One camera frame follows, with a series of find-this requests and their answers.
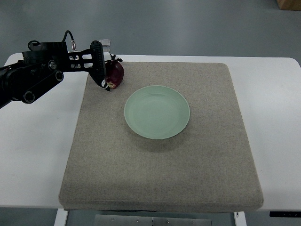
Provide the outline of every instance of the plate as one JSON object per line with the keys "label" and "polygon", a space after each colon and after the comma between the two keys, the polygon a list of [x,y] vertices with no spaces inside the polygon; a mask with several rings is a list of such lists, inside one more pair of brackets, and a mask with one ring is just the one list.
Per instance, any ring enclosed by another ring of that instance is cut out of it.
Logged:
{"label": "plate", "polygon": [[124,117],[129,127],[140,136],[166,139],[186,127],[190,109],[178,91],[166,86],[147,86],[129,97]]}

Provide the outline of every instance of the ceramic plate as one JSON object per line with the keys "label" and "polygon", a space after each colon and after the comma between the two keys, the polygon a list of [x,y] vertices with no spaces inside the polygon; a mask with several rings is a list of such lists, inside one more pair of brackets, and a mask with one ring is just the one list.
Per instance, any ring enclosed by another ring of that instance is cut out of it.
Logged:
{"label": "ceramic plate", "polygon": [[150,139],[166,139],[185,128],[190,109],[186,99],[174,89],[147,86],[129,97],[124,117],[135,133]]}

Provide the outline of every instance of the cardboard box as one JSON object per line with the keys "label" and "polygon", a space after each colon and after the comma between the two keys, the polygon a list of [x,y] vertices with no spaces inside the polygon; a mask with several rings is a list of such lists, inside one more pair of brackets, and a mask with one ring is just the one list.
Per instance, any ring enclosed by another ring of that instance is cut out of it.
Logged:
{"label": "cardboard box", "polygon": [[277,0],[283,10],[301,10],[301,0]]}

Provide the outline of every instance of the white table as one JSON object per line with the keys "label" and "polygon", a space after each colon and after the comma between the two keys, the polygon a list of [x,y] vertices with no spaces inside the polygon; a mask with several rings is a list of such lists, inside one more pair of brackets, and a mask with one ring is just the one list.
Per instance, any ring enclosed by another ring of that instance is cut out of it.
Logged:
{"label": "white table", "polygon": [[[263,191],[260,210],[301,210],[301,68],[291,58],[127,56],[124,61],[228,65]],[[13,54],[8,64],[22,59]],[[0,109],[0,206],[62,208],[58,194],[87,73],[31,105]]]}

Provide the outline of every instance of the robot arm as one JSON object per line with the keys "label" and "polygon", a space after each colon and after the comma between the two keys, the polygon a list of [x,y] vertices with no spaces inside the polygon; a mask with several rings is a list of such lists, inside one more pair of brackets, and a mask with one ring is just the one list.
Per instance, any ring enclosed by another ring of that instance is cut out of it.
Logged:
{"label": "robot arm", "polygon": [[[64,72],[89,72],[97,85],[110,90],[104,79],[102,44],[93,41],[90,49],[68,52],[64,40],[65,37],[62,42],[31,41],[28,43],[30,51],[22,52],[23,60],[0,68],[0,108],[11,101],[33,103],[60,83]],[[84,59],[83,55],[91,55],[91,58]]]}

